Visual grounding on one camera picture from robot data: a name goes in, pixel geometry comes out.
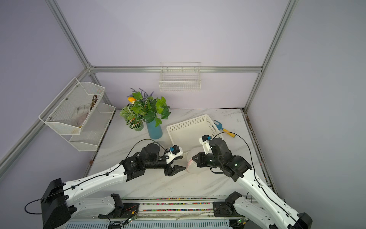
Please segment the pink rimmed mesh laundry bag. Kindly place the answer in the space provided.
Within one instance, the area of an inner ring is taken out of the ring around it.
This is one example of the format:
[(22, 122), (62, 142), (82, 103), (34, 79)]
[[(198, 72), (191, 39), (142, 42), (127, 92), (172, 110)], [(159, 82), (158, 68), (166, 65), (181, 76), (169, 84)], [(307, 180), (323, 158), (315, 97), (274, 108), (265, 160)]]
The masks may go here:
[(187, 170), (188, 173), (199, 174), (199, 173), (202, 173), (206, 170), (206, 168), (199, 168), (197, 166), (197, 163), (193, 161), (193, 156), (196, 156), (197, 154), (199, 154), (200, 152), (203, 152), (203, 151), (204, 150), (202, 148), (193, 148), (187, 153), (187, 155), (186, 155), (186, 159), (187, 159), (186, 170)]

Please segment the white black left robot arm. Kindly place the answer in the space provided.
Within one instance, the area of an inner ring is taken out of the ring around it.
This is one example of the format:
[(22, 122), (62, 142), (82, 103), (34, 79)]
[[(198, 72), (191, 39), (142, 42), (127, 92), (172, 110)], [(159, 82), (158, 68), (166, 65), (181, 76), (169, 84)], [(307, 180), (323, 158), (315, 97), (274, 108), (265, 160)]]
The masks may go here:
[(51, 181), (41, 198), (43, 228), (55, 229), (69, 221), (78, 211), (75, 204), (109, 186), (128, 182), (144, 175), (148, 169), (162, 169), (172, 177), (185, 167), (172, 165), (181, 159), (183, 149), (177, 145), (160, 155), (160, 145), (148, 144), (140, 152), (122, 160), (115, 166), (79, 180), (63, 182), (60, 178)]

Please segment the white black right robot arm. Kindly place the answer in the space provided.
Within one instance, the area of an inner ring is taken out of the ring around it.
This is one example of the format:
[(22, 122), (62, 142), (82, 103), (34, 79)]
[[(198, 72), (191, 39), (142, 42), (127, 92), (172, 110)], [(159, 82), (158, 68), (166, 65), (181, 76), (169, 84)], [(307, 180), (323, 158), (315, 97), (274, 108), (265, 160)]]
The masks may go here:
[(298, 213), (286, 204), (256, 174), (254, 167), (242, 156), (231, 153), (221, 138), (204, 135), (199, 139), (203, 152), (192, 157), (199, 168), (216, 167), (223, 174), (243, 187), (261, 205), (253, 205), (241, 194), (234, 192), (227, 199), (227, 205), (239, 215), (249, 218), (262, 229), (309, 229), (313, 220), (304, 213)]

